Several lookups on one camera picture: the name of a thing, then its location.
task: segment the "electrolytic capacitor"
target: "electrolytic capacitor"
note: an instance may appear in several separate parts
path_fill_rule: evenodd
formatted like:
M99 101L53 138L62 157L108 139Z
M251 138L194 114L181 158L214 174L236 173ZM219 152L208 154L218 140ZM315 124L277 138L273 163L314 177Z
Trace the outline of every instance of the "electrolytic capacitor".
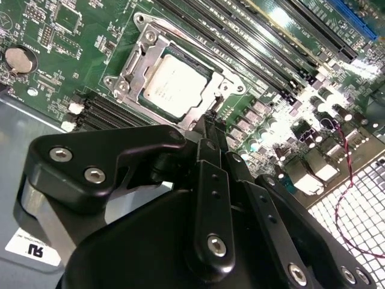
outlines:
M340 105L336 104L333 106L333 109L335 112L337 112L337 114L339 114L346 122L348 122L349 120L351 120L353 118L352 114L347 111L346 109L344 109L343 107L341 107Z
M325 111L327 111L327 108L328 108L328 105L323 102L322 100L320 100L319 98L318 99L315 99L313 102L312 102L312 105L317 109L318 112L320 113L323 113Z
M258 130L258 134L259 134L259 137L262 139L262 140L267 140L269 139L270 137L270 133L267 131L267 129L265 128L261 128Z
M324 138L319 134L318 131L312 132L312 137L313 137L313 139L315 140L316 143L320 143L320 142L322 142L322 140L324 139Z
M353 114L353 118L361 125L367 125L369 121L367 118L362 114L359 113L358 111Z
M275 118L269 119L267 121L267 124L272 131L278 131L279 130L279 124Z
M250 145L250 150L252 152L256 152L258 150L258 147L259 147L259 143L258 141L255 139L255 138L252 138L248 144Z
M283 179L283 177L285 176L285 172L277 164L274 165L274 171L276 172L276 176L278 177L278 179Z
M305 144L309 147L309 149L315 148L315 142L312 140L312 138L307 138L304 140Z
M245 161L248 160L248 153L245 149L241 149L239 152L238 152L238 155L243 158Z
M275 148L274 152L276 153L276 156L280 161L284 161L286 159L283 153L283 150L281 148Z

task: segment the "black metal arm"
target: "black metal arm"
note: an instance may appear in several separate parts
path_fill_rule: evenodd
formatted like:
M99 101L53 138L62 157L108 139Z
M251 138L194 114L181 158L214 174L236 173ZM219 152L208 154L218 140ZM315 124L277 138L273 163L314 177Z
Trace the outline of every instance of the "black metal arm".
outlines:
M186 136L159 125L34 140L14 215L60 254L58 288L375 288L276 179L254 181L225 129L208 112ZM162 181L174 189L105 223L111 198Z

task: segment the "metal mesh grille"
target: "metal mesh grille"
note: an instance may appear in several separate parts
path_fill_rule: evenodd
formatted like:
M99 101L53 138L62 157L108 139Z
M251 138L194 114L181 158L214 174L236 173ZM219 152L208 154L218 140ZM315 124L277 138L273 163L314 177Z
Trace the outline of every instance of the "metal mesh grille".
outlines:
M340 228L347 239L363 250L385 253L385 158L373 162L354 177L354 187L341 202ZM350 248L344 243L334 224L334 208L338 197L347 189L342 184L309 212L372 275L379 288L385 288L385 259L375 258Z

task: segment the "mounting hole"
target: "mounting hole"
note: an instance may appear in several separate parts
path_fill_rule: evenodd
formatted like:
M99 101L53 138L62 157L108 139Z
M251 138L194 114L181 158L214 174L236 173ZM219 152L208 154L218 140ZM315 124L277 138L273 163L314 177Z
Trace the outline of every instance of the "mounting hole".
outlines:
M264 203L267 203L267 199L264 196L259 196L260 200Z
M211 194L214 196L214 198L216 198L217 200L219 200L221 198L221 195L217 192L217 191L212 191Z
M138 23L143 23L143 21L144 21L143 16L142 16L142 15L138 15L138 16L137 16L137 22L138 22Z
M277 219L274 218L272 215L268 215L267 218L270 220L271 223L273 223L273 224L277 223Z

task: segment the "capacitor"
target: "capacitor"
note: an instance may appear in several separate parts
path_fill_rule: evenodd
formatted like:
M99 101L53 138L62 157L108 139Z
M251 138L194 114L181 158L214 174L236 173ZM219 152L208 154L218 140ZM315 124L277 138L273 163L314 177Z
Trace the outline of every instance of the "capacitor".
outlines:
M284 161L286 159L283 153L283 150L281 148L275 148L274 152L276 153L276 156L280 161Z
M327 104L320 99L314 100L312 104L320 113L327 111L327 108L328 108Z
M337 112L337 114L339 114L346 122L350 121L353 116L352 114L347 111L346 109L344 109L343 107L341 107L340 105L338 104L335 104L333 106L333 109L335 112Z
M337 93L333 93L327 89L321 92L321 96L329 105L343 103L343 96Z
M304 142L309 147L309 149L315 148L315 143L310 137L305 139Z
M245 161L248 160L248 153L245 149L241 149L239 152L238 152L238 155L243 158Z
M285 177L285 172L278 164L274 165L274 171L276 172L278 179L283 179L283 177Z
M367 118L362 114L359 113L358 111L353 114L353 118L361 125L367 125L369 121Z
M248 144L250 145L250 150L252 152L256 152L258 150L258 147L259 147L259 143L258 141L255 139L255 138L252 138Z
M319 120L322 129L332 131L336 129L338 121L328 113L318 113L315 117Z
M278 131L279 130L279 124L275 118L269 119L267 121L267 124L272 131Z
M319 134L318 131L312 132L312 137L313 137L313 139L315 140L316 143L320 143L320 142L322 142L322 140L324 139L324 138Z
M259 137L262 139L262 140L267 140L269 139L270 137L270 133L267 131L267 129L265 128L261 128L258 130L258 134L259 134Z
M31 73L37 69L35 53L23 45L8 47L5 52L5 63L15 75Z

